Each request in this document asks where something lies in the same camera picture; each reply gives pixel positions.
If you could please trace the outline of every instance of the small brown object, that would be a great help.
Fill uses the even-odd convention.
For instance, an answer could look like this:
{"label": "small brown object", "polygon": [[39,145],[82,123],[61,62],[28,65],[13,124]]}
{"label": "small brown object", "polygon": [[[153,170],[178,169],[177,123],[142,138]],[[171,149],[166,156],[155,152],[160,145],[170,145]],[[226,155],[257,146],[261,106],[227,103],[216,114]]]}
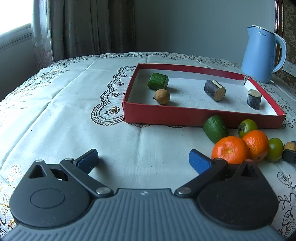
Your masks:
{"label": "small brown object", "polygon": [[170,93],[164,89],[157,90],[154,99],[158,104],[167,104],[170,101]]}
{"label": "small brown object", "polygon": [[248,91],[248,105],[253,109],[259,110],[261,103],[261,93],[257,90],[249,90]]}
{"label": "small brown object", "polygon": [[211,80],[207,80],[204,91],[216,102],[222,100],[226,94],[226,89],[216,80],[213,80],[213,82]]}
{"label": "small brown object", "polygon": [[290,141],[290,142],[287,142],[285,145],[284,145],[284,150],[292,150],[292,151],[296,151],[296,145],[294,142]]}

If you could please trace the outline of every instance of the gray gripper base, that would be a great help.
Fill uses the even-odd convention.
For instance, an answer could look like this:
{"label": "gray gripper base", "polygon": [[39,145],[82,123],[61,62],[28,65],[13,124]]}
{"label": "gray gripper base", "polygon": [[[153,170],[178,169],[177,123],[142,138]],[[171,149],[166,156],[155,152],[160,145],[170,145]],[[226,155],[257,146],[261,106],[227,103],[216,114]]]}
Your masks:
{"label": "gray gripper base", "polygon": [[169,189],[119,189],[98,199],[76,222],[51,230],[18,225],[3,241],[281,241],[266,226],[252,231],[225,229],[203,216],[191,199],[174,196]]}

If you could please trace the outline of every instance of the brown round fruit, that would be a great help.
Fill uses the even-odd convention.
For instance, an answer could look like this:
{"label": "brown round fruit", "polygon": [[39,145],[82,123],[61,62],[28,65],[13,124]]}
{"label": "brown round fruit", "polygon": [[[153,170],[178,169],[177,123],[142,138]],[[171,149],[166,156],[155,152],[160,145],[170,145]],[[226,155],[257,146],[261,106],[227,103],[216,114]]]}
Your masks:
{"label": "brown round fruit", "polygon": [[296,145],[294,142],[290,141],[290,142],[287,142],[285,145],[284,145],[284,150],[292,150],[292,151],[296,151]]}
{"label": "brown round fruit", "polygon": [[154,99],[158,104],[167,104],[170,101],[170,93],[164,89],[157,90]]}

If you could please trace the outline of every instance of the blue electric kettle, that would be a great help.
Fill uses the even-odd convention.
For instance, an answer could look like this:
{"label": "blue electric kettle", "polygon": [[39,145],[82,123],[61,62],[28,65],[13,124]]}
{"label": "blue electric kettle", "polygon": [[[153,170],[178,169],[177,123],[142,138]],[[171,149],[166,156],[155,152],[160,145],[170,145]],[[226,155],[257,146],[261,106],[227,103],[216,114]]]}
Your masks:
{"label": "blue electric kettle", "polygon": [[[241,71],[250,75],[256,81],[269,83],[272,73],[282,68],[287,55],[285,40],[278,34],[259,26],[247,28],[249,41],[247,44]],[[281,46],[281,61],[274,66],[276,42]]]}

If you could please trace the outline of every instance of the table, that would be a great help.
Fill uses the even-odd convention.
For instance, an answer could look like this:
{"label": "table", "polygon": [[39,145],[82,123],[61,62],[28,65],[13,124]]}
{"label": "table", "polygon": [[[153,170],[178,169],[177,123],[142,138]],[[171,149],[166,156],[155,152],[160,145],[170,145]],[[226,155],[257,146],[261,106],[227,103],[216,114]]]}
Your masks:
{"label": "table", "polygon": [[[223,59],[174,53],[124,53],[62,60],[40,70],[0,103],[0,236],[15,226],[9,199],[36,159],[47,164],[77,158],[91,148],[101,164],[90,176],[117,188],[171,188],[198,174],[188,161],[197,149],[210,156],[214,144],[199,127],[123,121],[122,99],[137,63],[192,65],[241,73]],[[287,114],[281,129],[264,130],[283,143],[296,138],[296,92],[282,80],[261,86]],[[230,135],[237,135],[235,129]],[[273,227],[296,230],[296,169],[282,160],[259,168],[279,200]]]}

